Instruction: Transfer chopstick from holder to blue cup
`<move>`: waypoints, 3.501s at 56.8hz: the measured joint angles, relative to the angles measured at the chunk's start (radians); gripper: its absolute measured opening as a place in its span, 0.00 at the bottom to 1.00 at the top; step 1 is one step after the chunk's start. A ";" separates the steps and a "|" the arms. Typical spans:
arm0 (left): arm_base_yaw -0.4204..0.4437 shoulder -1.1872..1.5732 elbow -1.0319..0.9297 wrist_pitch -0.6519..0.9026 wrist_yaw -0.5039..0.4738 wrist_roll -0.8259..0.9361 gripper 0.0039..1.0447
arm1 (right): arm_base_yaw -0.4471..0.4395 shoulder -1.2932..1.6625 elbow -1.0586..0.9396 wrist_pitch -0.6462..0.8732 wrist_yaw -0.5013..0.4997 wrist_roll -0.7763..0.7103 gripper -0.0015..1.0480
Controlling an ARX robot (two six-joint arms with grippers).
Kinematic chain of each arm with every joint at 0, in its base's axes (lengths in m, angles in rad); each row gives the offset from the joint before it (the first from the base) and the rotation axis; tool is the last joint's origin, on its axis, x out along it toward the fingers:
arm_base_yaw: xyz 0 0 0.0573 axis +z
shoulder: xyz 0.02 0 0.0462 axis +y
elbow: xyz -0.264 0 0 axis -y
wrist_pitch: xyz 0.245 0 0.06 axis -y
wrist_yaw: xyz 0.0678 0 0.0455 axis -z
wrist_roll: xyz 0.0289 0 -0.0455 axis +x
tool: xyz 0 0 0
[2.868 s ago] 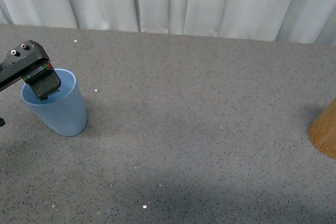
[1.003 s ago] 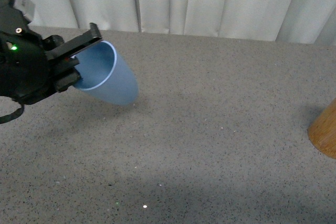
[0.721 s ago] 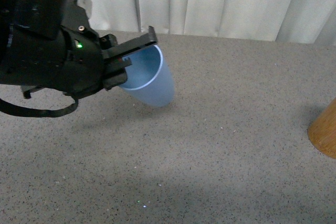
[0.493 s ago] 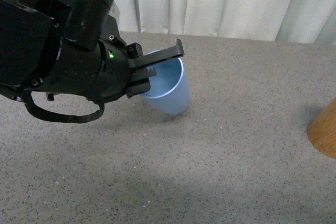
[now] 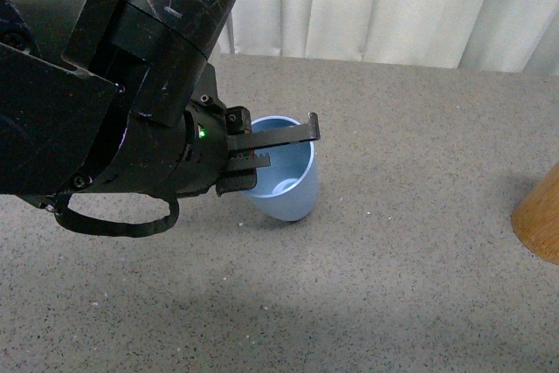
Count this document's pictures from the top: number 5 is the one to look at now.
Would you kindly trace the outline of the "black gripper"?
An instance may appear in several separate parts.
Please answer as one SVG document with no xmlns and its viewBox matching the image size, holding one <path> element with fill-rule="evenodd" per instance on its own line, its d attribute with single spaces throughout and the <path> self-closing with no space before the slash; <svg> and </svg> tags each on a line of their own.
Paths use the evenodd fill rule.
<svg viewBox="0 0 559 373">
<path fill-rule="evenodd" d="M 194 197 L 215 186 L 219 194 L 256 186 L 257 168 L 268 167 L 268 153 L 232 151 L 268 149 L 321 138 L 318 114 L 305 124 L 257 130 L 233 129 L 217 96 L 215 67 L 207 65 L 178 123 L 170 128 L 132 115 L 119 149 L 118 190 Z"/>
</svg>

